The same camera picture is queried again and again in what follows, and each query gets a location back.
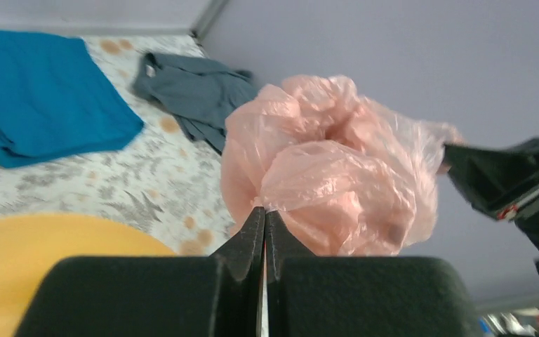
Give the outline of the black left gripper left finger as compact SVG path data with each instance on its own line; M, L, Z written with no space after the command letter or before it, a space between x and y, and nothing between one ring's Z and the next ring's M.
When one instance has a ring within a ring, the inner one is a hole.
M209 256L73 256L40 283L16 336L259 336L265 210Z

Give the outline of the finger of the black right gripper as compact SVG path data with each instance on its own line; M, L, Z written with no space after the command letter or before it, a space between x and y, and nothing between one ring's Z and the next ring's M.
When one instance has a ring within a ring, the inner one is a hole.
M448 176L463 199L496 221L512 221L539 201L539 138L503 149L444 145Z

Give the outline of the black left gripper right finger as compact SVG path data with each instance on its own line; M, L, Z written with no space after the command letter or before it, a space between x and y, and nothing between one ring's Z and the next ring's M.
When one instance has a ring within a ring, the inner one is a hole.
M480 336L455 269L433 257L317 256L265 216L271 336Z

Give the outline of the pink plastic trash bag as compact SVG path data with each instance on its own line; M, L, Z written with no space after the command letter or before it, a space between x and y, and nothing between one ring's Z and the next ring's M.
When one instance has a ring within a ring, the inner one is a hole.
M357 92L348 77L267 85L227 118L220 186L237 227L278 211L317 255L394 256L430 238L437 176L456 127L414 120Z

